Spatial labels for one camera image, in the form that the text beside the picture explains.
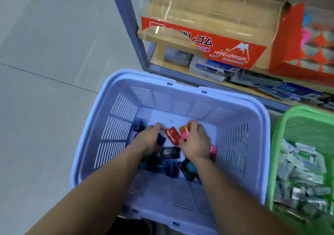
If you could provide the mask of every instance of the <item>person's left hand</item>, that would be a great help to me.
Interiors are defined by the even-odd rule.
[[[144,131],[140,132],[131,144],[142,151],[144,155],[161,151],[161,146],[157,145],[159,130],[165,130],[165,127],[160,122],[154,127],[150,125]]]

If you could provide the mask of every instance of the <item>gray floor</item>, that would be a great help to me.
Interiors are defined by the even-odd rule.
[[[141,68],[114,0],[0,0],[0,16],[0,229],[23,234],[69,191],[104,80]]]

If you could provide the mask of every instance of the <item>black pants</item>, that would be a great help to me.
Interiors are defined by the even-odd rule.
[[[107,235],[119,234],[150,235],[150,228],[144,220],[123,219],[117,217]]]

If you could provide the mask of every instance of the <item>shelf frame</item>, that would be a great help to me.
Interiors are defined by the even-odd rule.
[[[247,92],[243,92],[234,88],[230,88],[227,86],[223,86],[208,80],[204,80],[198,77],[194,77],[182,72],[178,72],[172,69],[164,68],[159,65],[151,64],[150,60],[153,56],[156,43],[151,43],[148,51],[145,51],[144,43],[142,40],[138,37],[137,31],[139,29],[139,25],[136,19],[135,11],[132,6],[131,0],[115,0],[117,9],[121,15],[121,18],[123,20],[125,29],[127,30],[127,33],[129,35],[129,38],[131,40],[132,46],[136,52],[136,55],[138,57],[139,63],[144,71],[154,73],[157,75],[173,78],[177,81],[193,85],[193,86],[205,86],[209,88],[214,88],[214,89],[221,89],[229,92],[235,92],[235,93],[241,93],[241,94],[246,94],[250,95],[256,99],[258,99],[267,109],[273,110],[279,113],[284,113],[286,110],[290,109],[291,106],[266,99],[263,97],[259,97],[256,95],[252,95]]]

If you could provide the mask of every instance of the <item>green plastic item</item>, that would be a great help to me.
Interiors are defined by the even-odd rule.
[[[324,183],[326,186],[333,188],[334,116],[308,106],[292,107],[282,115],[272,136],[266,198],[268,208],[301,234],[334,234],[334,222],[323,219],[300,222],[273,208],[282,138],[290,142],[299,142],[316,147],[317,152],[325,158],[327,174],[324,176]],[[332,190],[327,199],[333,201],[333,196],[334,192]]]

